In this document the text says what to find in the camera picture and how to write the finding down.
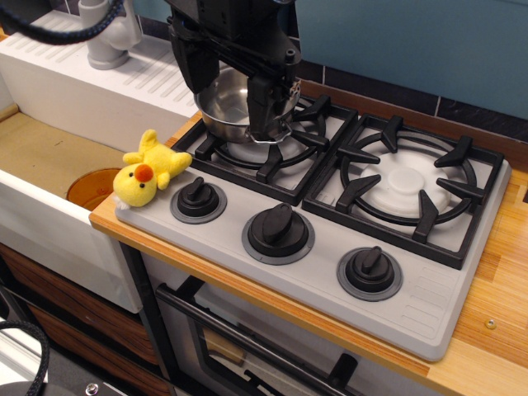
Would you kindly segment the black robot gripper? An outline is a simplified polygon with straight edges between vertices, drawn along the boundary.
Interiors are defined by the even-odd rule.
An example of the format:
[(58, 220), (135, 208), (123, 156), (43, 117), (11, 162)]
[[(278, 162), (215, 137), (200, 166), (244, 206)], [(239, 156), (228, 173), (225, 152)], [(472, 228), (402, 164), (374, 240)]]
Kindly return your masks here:
[(248, 76), (251, 140), (279, 140), (298, 103), (301, 54), (279, 14), (292, 1), (170, 1), (172, 51), (186, 85), (206, 89), (224, 63)]

